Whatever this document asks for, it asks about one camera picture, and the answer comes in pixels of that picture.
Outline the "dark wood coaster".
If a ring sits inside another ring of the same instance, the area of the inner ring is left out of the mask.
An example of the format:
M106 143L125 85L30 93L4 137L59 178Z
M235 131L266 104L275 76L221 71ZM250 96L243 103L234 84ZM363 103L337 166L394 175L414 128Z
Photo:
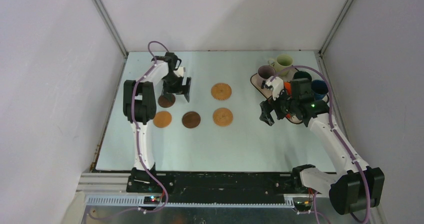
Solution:
M173 94L161 95L159 96L157 102L158 105L162 108L170 108L174 105L176 97Z
M184 127L193 129L201 123L201 116L195 111L189 111L183 115L181 121Z

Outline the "scalloped light wood coaster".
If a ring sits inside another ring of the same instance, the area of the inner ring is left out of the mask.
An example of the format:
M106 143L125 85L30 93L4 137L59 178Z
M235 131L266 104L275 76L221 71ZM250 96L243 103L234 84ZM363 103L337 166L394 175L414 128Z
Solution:
M212 86L210 93L212 97L219 101L225 101L232 95L232 88L230 85L220 82Z

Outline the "patterned light wood coaster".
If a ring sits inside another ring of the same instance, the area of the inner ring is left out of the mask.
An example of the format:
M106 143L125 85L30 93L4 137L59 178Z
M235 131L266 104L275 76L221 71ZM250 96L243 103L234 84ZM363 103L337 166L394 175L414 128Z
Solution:
M220 107L213 112L213 122L219 127L229 126L234 119L233 113L225 107Z

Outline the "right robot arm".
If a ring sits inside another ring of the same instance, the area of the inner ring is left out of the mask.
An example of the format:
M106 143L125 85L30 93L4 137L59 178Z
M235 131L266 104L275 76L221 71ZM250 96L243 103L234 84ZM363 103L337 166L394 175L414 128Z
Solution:
M272 91L260 103L259 119L269 126L287 116L300 120L322 142L335 168L335 174L320 171L312 164L293 168L291 188L304 193L311 188L330 199L340 215L352 214L379 206L385 175L379 167L372 168L355 151L330 113L329 102L315 99L307 78L285 82L279 77L262 81L261 88Z

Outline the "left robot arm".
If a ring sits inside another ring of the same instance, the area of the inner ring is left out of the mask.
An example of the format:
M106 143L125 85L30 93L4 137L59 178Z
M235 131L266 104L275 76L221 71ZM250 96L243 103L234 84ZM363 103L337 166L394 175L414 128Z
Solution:
M157 113L155 86L162 83L161 95L170 100L172 95L183 95L190 101L191 77L185 77L186 69L174 52L155 55L151 65L139 79L126 80L123 84L123 114L130 122L134 134L135 161L130 180L138 182L145 192L153 192L158 178L153 175L155 161L152 141L148 137L149 123Z

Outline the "wooden serving tray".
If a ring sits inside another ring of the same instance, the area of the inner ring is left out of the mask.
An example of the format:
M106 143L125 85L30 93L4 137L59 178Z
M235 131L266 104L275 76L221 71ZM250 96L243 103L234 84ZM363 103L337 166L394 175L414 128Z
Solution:
M291 79L285 80L277 75L273 67L264 65L250 78L250 82L265 97L259 104L259 120L269 126L275 123L272 112L278 120L287 119L297 125L308 126L320 115L334 122L327 85L323 84L323 90L316 89L318 81L312 80L306 71L297 70Z

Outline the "orange mug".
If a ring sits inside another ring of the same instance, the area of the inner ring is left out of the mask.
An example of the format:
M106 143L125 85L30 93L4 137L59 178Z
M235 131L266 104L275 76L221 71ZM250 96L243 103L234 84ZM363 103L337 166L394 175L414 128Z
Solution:
M292 87L290 82L284 82L284 91L288 96L292 96Z

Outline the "mauve mug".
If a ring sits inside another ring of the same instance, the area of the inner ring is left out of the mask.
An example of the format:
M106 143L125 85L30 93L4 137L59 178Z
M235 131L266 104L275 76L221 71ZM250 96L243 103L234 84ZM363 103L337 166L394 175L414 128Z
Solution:
M275 69L270 65L262 65L257 70L257 85L262 86L263 81L266 81L270 77L276 74Z

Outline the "dark green mug back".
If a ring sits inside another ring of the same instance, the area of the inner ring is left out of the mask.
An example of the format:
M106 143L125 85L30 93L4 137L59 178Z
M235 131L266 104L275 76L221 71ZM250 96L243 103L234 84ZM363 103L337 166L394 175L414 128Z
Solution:
M306 72L306 71L297 71L294 75L293 75L293 80L297 80L297 79L308 79L309 81L312 81L312 76Z

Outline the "light green mug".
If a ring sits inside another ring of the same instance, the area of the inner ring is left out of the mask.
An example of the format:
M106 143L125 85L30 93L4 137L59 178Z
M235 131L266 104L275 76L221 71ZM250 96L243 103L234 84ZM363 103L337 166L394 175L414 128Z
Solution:
M288 54L280 54L276 58L269 58L267 63L273 67L278 76L283 77L289 73L289 70L283 71L285 68L293 65L293 58Z

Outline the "blue mug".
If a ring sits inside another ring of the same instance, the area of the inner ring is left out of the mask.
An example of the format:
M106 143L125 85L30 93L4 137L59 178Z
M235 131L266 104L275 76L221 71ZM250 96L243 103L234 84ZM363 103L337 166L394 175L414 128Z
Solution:
M323 100L329 93L328 86L324 80L313 80L311 82L311 90L314 94L315 100Z

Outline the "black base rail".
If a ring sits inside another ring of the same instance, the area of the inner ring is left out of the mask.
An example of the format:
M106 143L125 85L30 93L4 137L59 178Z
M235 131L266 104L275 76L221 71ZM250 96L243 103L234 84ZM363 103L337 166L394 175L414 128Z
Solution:
M155 171L153 183L128 177L126 192L168 194L168 202L182 204L284 204L284 195L308 195L300 178L290 172Z

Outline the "aluminium frame rail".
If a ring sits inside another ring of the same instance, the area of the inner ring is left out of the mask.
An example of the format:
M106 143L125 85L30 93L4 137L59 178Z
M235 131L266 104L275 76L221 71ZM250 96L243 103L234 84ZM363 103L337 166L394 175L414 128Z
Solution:
M307 198L318 192L337 213L344 215L366 208L365 187L371 206L381 198L384 174L368 169L361 177L352 171L336 176L303 166L292 172L187 172L144 171L129 173L84 173L77 190L95 193L106 201L112 195L138 195L132 203L154 206L160 201L170 206L293 206L294 197Z

